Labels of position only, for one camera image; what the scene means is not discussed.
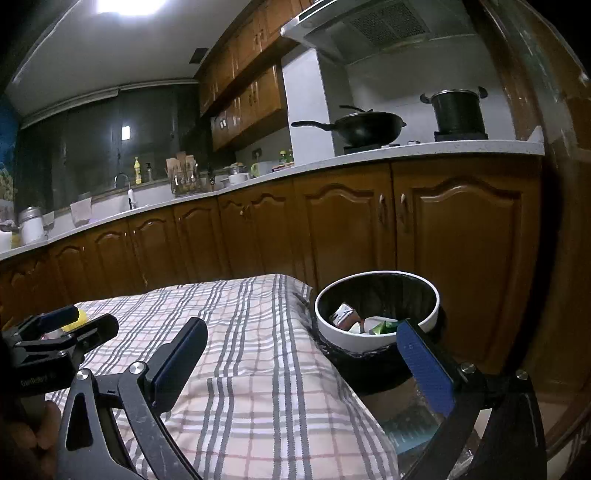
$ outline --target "backsplash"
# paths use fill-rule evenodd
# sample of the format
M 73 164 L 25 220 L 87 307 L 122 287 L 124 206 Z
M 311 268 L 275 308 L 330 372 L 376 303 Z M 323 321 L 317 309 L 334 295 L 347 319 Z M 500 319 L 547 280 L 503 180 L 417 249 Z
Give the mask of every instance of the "backsplash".
M 392 112 L 407 123 L 396 143 L 432 142 L 437 121 L 433 107 L 419 96 L 445 89 L 484 87 L 480 102 L 486 132 L 492 140 L 514 140 L 511 111 L 491 57 L 475 35 L 451 37 L 400 47 L 346 67 L 356 106 Z

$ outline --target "plaid cloth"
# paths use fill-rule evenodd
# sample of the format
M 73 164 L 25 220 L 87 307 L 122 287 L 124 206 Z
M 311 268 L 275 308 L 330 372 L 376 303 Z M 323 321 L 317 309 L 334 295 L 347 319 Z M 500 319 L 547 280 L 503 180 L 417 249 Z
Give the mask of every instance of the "plaid cloth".
M 162 419 L 204 479 L 398 479 L 392 444 L 303 326 L 309 294 L 294 278 L 265 275 L 80 303 L 89 318 L 111 313 L 120 324 L 84 366 L 122 372 L 200 317 L 206 350 Z M 62 409 L 66 397 L 51 395 Z M 153 478 L 115 414 L 138 473 Z

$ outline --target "trash can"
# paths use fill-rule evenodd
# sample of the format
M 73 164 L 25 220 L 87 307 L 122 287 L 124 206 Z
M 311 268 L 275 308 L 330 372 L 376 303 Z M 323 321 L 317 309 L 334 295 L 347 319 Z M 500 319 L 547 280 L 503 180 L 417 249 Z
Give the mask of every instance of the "trash can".
M 416 322 L 438 342 L 445 324 L 435 286 L 418 275 L 393 270 L 341 278 L 320 292 L 314 304 L 312 336 L 341 376 L 359 395 L 394 388 L 411 377 L 396 346 L 396 333 L 357 335 L 340 330 L 328 318 L 343 303 L 361 318 L 389 317 Z

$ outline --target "yellow object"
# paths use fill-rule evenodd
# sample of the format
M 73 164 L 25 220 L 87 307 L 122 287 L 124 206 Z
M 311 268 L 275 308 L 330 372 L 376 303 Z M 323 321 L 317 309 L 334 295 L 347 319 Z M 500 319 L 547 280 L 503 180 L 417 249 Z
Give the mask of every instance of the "yellow object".
M 78 309 L 78 320 L 69 325 L 63 326 L 61 329 L 64 332 L 69 332 L 70 330 L 78 328 L 80 325 L 83 325 L 86 322 L 88 322 L 88 315 L 86 315 L 86 312 L 84 310 Z
M 138 157 L 135 157 L 134 168 L 135 168 L 135 184 L 139 185 L 140 183 L 142 183 L 142 174 L 139 172 L 139 158 Z

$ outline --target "black frying pan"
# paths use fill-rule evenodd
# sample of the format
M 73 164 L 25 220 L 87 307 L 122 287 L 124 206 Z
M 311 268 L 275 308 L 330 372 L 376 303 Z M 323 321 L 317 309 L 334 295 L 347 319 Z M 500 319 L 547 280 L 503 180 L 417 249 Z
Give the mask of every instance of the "black frying pan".
M 339 105 L 351 108 L 358 113 L 339 118 L 334 124 L 323 124 L 312 120 L 293 122 L 292 127 L 318 127 L 327 132 L 335 130 L 352 147 L 367 145 L 388 145 L 398 138 L 406 123 L 394 113 L 365 111 L 350 105 Z

